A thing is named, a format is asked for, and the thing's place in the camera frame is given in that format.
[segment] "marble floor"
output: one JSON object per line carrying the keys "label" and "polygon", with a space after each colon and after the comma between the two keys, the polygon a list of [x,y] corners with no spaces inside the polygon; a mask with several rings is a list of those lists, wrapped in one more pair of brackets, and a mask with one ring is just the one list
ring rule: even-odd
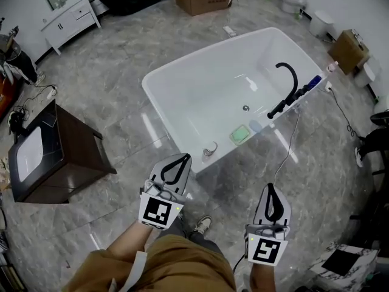
{"label": "marble floor", "polygon": [[[4,193],[10,257],[30,291],[58,291],[89,251],[106,248],[136,218],[139,187],[154,163],[178,152],[141,87],[147,73],[225,40],[225,25],[238,34],[277,27],[321,68],[331,61],[328,44],[308,32],[309,21],[283,13],[280,0],[233,0],[227,10],[195,17],[174,0],[163,0],[133,15],[106,15],[101,24],[101,30],[90,29],[66,44],[61,56],[51,52],[39,68],[47,74],[46,83],[58,86],[58,104],[103,134],[117,175],[75,195],[70,204],[14,203],[11,191]],[[361,135],[369,133],[373,101],[368,91],[356,87],[342,71],[331,81],[351,125]],[[29,121],[49,103],[47,93],[27,103]],[[20,101],[35,94],[36,88],[24,88]],[[293,290],[308,265],[341,237],[349,215],[363,207],[374,189],[374,159],[362,169],[356,166],[356,138],[347,131],[331,95],[315,90],[298,110],[295,159],[289,157],[277,175],[277,186],[292,207],[289,244],[276,268],[280,292]],[[144,116],[156,137],[150,136]],[[273,128],[265,128],[188,182],[187,218],[193,224],[203,214],[213,217],[207,237],[231,265],[244,251],[244,225],[253,218],[261,189],[274,180],[287,153],[275,130],[289,140],[296,119],[297,113],[289,111]],[[0,137],[0,154],[6,155],[12,137],[5,120]],[[238,291],[249,271],[243,261],[236,274]]]}

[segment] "wire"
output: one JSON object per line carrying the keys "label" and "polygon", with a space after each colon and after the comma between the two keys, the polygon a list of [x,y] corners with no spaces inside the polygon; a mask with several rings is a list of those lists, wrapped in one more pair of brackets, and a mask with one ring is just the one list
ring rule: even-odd
{"label": "wire", "polygon": [[28,82],[26,82],[28,85],[30,85],[30,86],[34,86],[34,87],[36,87],[36,88],[43,88],[40,92],[38,92],[38,94],[36,95],[36,96],[34,96],[34,97],[29,97],[28,99],[26,99],[25,101],[24,101],[24,103],[22,104],[22,105],[15,105],[14,107],[13,107],[13,111],[20,111],[20,112],[24,112],[24,114],[27,114],[27,117],[23,117],[23,121],[27,121],[28,119],[29,119],[29,117],[30,117],[30,111],[27,109],[27,107],[26,107],[26,103],[29,101],[29,100],[35,100],[39,95],[41,95],[42,93],[43,93],[43,91],[45,90],[45,89],[47,89],[47,88],[53,88],[53,91],[51,92],[51,96],[56,96],[56,94],[57,94],[57,87],[55,86],[55,85],[32,85],[32,84],[30,84],[30,83],[28,83]]}
{"label": "wire", "polygon": [[345,112],[344,112],[343,109],[341,109],[341,107],[339,106],[338,101],[337,101],[336,96],[335,96],[335,92],[334,92],[331,88],[328,88],[328,89],[332,92],[332,94],[333,94],[333,96],[334,96],[334,100],[335,100],[335,102],[336,102],[336,105],[339,107],[340,111],[342,112],[344,118],[345,118],[346,121],[347,121],[347,131],[350,132],[351,137],[356,136],[356,137],[360,138],[359,135],[357,134],[357,132],[352,128],[352,126],[351,126],[351,124],[350,124],[350,121],[347,119],[347,117],[346,117],[346,115],[345,115]]}
{"label": "wire", "polygon": [[239,263],[242,261],[242,259],[243,259],[243,257],[244,257],[244,254],[242,255],[242,257],[237,261],[237,263],[235,264],[235,266],[234,266],[234,268],[233,268],[233,273],[235,274],[235,270],[236,270],[236,267],[238,267],[238,265],[239,265]]}
{"label": "wire", "polygon": [[278,171],[281,170],[282,166],[284,165],[284,163],[286,162],[287,158],[289,157],[289,154],[291,153],[291,146],[292,146],[292,140],[293,140],[293,135],[294,133],[296,132],[296,129],[297,129],[297,124],[298,124],[298,121],[300,120],[300,112],[298,112],[298,116],[297,116],[297,120],[296,120],[296,124],[294,125],[294,130],[293,130],[293,133],[292,133],[292,136],[291,136],[291,141],[289,142],[289,148],[287,149],[287,155],[285,157],[285,159],[283,160],[283,162],[280,164],[280,166],[278,167],[277,171],[274,173],[274,185],[275,185],[275,180],[277,178],[277,173]]}

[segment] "white cable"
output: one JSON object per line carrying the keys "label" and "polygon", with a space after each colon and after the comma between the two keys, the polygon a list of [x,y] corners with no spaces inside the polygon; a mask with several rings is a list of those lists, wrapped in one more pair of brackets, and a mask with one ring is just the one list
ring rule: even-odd
{"label": "white cable", "polygon": [[283,162],[280,164],[280,166],[278,167],[277,171],[275,172],[274,174],[274,186],[275,186],[275,180],[277,178],[277,173],[278,171],[281,170],[282,166],[284,165],[284,163],[286,162],[287,158],[289,157],[289,154],[291,153],[291,146],[292,146],[292,140],[293,140],[293,135],[294,133],[296,132],[296,129],[297,129],[297,124],[298,124],[298,121],[300,120],[300,112],[298,112],[298,115],[297,115],[297,120],[296,120],[296,124],[294,126],[294,131],[292,133],[292,136],[291,136],[291,141],[289,142],[289,148],[287,150],[287,155],[285,157],[285,159],[283,160]]}

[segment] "toilet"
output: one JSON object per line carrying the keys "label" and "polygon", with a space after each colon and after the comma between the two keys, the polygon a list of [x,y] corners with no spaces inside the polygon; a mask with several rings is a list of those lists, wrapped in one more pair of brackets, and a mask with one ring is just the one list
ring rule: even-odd
{"label": "toilet", "polygon": [[309,25],[309,32],[317,38],[323,38],[334,20],[324,11],[316,11]]}
{"label": "toilet", "polygon": [[355,77],[355,84],[363,88],[364,86],[372,83],[381,73],[381,66],[375,57],[370,57],[369,60],[363,64],[363,68]]}
{"label": "toilet", "polygon": [[282,10],[286,13],[296,14],[305,4],[306,0],[282,0]]}

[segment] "shoe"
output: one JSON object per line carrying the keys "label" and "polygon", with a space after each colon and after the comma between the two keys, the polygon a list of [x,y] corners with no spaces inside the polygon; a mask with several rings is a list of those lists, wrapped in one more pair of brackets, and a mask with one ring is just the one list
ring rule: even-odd
{"label": "shoe", "polygon": [[46,78],[46,74],[43,74],[43,73],[39,73],[38,75],[38,79],[37,81],[35,82],[36,85],[40,85],[42,83],[42,81]]}
{"label": "shoe", "polygon": [[204,233],[209,229],[212,224],[212,218],[209,215],[202,217],[198,222],[193,231],[199,232],[204,235]]}
{"label": "shoe", "polygon": [[360,157],[359,148],[358,147],[356,147],[354,149],[354,154],[355,154],[355,159],[357,161],[358,167],[362,168],[363,167],[363,162],[362,162],[362,158]]}
{"label": "shoe", "polygon": [[181,210],[181,211],[178,213],[177,217],[178,217],[180,220],[184,221],[184,211]]}

